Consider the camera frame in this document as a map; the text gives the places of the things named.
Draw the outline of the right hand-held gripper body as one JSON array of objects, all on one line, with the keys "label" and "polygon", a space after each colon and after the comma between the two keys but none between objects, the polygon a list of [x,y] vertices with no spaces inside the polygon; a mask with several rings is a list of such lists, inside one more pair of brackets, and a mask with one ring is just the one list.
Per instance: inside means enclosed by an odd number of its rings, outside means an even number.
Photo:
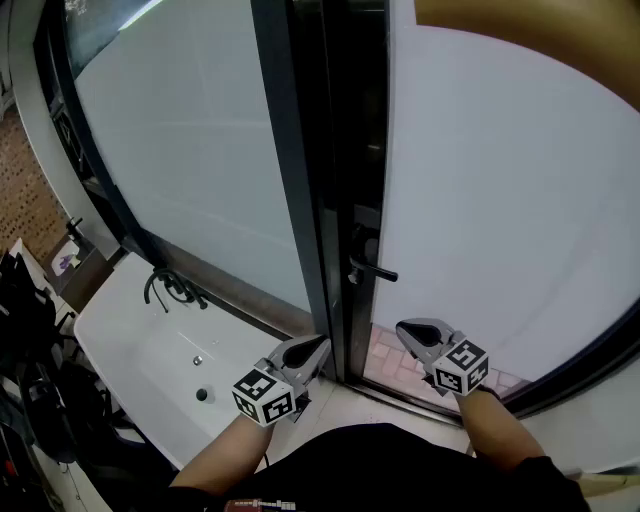
[{"label": "right hand-held gripper body", "polygon": [[454,332],[428,370],[426,382],[441,396],[448,392],[468,396],[484,386],[489,375],[489,354],[462,332]]}]

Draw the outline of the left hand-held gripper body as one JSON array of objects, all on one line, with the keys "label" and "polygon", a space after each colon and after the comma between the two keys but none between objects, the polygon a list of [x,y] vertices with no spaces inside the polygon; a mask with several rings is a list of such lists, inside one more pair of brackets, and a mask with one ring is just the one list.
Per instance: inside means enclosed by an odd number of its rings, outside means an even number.
[{"label": "left hand-held gripper body", "polygon": [[307,387],[316,365],[292,366],[281,357],[262,358],[232,387],[238,410],[261,427],[282,419],[295,423],[311,402]]}]

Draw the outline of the frosted glass door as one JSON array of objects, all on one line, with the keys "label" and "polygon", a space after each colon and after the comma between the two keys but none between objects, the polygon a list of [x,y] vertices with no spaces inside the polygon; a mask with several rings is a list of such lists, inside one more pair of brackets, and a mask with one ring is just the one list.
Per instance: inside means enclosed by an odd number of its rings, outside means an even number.
[{"label": "frosted glass door", "polygon": [[394,338],[434,317],[489,354],[530,414],[640,350],[640,111],[583,73],[388,0],[380,231],[353,374],[434,402]]}]

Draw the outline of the person's left forearm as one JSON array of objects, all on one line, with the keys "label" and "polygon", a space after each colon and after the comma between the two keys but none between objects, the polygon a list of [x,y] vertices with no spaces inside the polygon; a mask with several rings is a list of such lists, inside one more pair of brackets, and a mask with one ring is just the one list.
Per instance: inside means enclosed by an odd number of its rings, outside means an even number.
[{"label": "person's left forearm", "polygon": [[221,496],[258,468],[274,426],[262,427],[239,415],[174,478],[171,487],[193,488]]}]

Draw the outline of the person's right forearm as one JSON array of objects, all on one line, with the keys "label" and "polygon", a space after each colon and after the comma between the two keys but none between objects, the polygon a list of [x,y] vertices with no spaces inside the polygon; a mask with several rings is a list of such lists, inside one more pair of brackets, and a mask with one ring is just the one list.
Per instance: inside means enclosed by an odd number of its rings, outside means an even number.
[{"label": "person's right forearm", "polygon": [[459,412],[477,455],[504,471],[545,455],[530,432],[490,392],[457,396]]}]

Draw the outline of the white sink basin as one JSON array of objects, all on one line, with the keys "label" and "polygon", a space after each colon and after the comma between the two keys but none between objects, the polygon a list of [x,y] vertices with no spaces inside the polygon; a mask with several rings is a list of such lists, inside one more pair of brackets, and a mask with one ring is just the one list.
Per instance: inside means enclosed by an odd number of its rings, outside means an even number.
[{"label": "white sink basin", "polygon": [[74,333],[112,396],[177,468],[243,415],[233,385],[284,342],[216,305],[173,300],[135,253],[116,265]]}]

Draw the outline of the person's black clothing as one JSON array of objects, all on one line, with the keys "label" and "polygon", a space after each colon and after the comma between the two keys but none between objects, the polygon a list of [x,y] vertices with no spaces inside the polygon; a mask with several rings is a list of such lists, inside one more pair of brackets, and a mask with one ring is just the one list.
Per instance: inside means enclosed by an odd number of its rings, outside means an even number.
[{"label": "person's black clothing", "polygon": [[502,471],[389,423],[327,431],[221,496],[170,488],[157,512],[591,512],[548,457]]}]

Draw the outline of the brown wooden cabinet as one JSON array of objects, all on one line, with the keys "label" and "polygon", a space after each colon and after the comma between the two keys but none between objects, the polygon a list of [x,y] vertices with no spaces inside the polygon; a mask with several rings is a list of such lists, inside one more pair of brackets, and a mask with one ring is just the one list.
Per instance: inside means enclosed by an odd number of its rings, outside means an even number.
[{"label": "brown wooden cabinet", "polygon": [[80,313],[113,273],[116,263],[126,255],[126,251],[119,247],[111,257],[106,258],[92,242],[82,237],[80,243],[75,242],[80,247],[80,263],[56,277],[51,269],[51,261],[68,239],[69,236],[64,236],[55,246],[48,256],[45,270],[56,294],[75,312]]}]

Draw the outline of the black office chair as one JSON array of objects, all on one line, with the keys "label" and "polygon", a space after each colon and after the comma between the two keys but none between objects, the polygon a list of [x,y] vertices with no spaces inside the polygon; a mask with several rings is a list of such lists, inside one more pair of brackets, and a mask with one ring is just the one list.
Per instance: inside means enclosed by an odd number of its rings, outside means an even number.
[{"label": "black office chair", "polygon": [[77,463],[113,512],[148,512],[149,486],[140,472],[121,466],[130,447],[87,420],[91,401],[80,394],[70,365],[57,363],[53,348],[66,337],[55,323],[51,297],[36,288],[21,254],[0,257],[0,341],[15,353],[14,376],[27,426],[39,448],[61,463]]}]

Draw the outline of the frosted glass side panel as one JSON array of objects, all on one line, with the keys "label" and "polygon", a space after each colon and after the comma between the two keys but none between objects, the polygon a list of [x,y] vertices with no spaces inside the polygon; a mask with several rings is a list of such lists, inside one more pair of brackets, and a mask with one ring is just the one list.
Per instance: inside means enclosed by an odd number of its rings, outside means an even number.
[{"label": "frosted glass side panel", "polygon": [[333,332],[291,0],[23,0],[135,246],[289,335]]}]

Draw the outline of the white box with purple logo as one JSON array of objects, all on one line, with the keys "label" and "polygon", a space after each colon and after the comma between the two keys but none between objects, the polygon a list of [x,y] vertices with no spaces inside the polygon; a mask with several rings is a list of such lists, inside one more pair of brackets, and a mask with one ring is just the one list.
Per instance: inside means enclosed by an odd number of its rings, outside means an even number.
[{"label": "white box with purple logo", "polygon": [[79,263],[80,247],[71,239],[66,240],[51,261],[51,269],[56,277],[60,277],[69,268]]}]

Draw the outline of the brown cardboard sheet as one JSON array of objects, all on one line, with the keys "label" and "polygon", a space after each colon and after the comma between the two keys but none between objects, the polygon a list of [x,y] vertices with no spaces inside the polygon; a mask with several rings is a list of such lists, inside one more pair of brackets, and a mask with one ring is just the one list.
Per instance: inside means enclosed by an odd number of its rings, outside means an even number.
[{"label": "brown cardboard sheet", "polygon": [[414,0],[414,8],[419,25],[544,54],[640,113],[640,0]]}]

